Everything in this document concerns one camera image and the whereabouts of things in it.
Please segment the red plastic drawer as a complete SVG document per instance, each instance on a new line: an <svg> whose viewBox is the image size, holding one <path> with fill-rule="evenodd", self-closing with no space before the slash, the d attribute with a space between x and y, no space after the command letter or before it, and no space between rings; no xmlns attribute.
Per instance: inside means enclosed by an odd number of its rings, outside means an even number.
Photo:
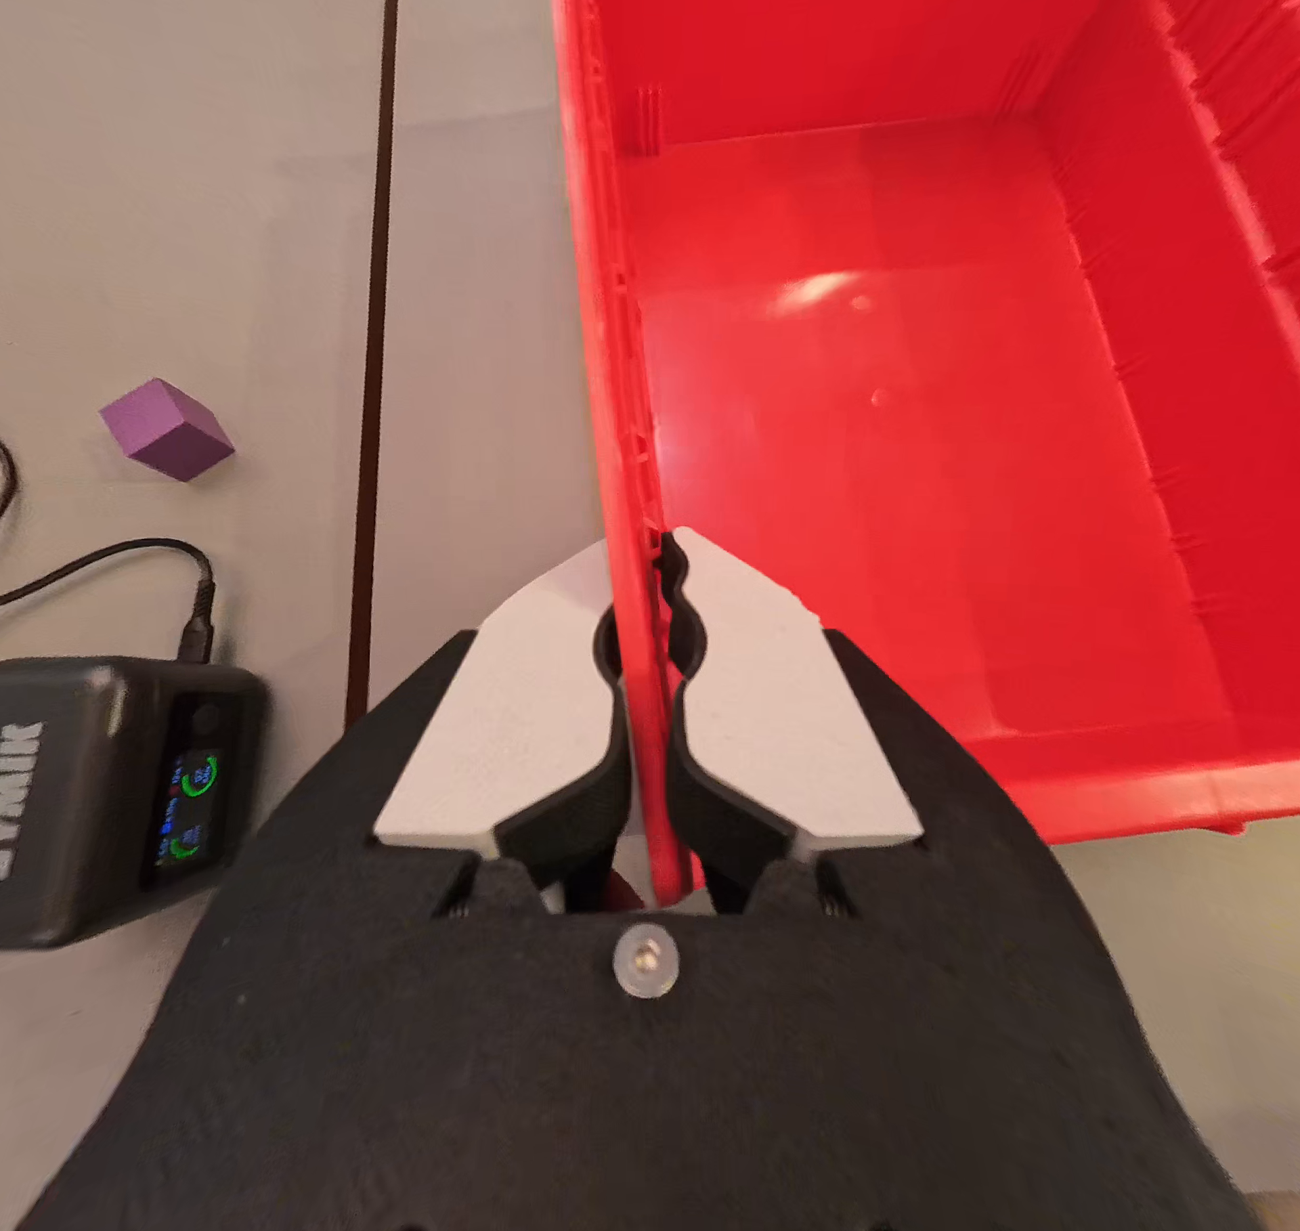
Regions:
<svg viewBox="0 0 1300 1231"><path fill-rule="evenodd" d="M553 0L653 885L659 541L1044 842L1297 817L1297 0Z"/></svg>

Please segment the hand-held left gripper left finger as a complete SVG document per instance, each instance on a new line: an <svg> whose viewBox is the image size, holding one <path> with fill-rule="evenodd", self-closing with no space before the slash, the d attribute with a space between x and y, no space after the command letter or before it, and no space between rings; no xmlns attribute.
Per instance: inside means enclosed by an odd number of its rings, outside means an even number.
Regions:
<svg viewBox="0 0 1300 1231"><path fill-rule="evenodd" d="M372 834L387 848L513 861L554 894L615 851L630 807L622 653L600 541L472 634Z"/></svg>

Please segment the purple cube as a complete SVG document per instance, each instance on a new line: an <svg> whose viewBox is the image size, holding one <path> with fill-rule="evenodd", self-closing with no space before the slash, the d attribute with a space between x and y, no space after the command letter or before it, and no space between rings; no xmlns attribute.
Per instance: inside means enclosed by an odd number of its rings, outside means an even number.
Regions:
<svg viewBox="0 0 1300 1231"><path fill-rule="evenodd" d="M170 383L152 378L98 411L128 460L189 484L236 454L216 416Z"/></svg>

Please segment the black power bank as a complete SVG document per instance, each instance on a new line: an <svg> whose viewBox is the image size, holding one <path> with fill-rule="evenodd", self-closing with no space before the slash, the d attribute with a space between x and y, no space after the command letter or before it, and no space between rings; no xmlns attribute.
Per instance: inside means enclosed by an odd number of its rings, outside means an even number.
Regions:
<svg viewBox="0 0 1300 1231"><path fill-rule="evenodd" d="M271 696L249 671L2 666L2 948L43 951L212 886L252 829Z"/></svg>

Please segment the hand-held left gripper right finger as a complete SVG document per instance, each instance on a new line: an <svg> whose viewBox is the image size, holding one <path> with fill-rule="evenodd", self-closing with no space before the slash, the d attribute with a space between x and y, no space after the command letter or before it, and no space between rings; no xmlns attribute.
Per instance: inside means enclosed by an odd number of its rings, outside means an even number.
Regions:
<svg viewBox="0 0 1300 1231"><path fill-rule="evenodd" d="M708 880L748 897L781 861L914 845L923 823L819 615L692 528L662 538L678 671L665 804Z"/></svg>

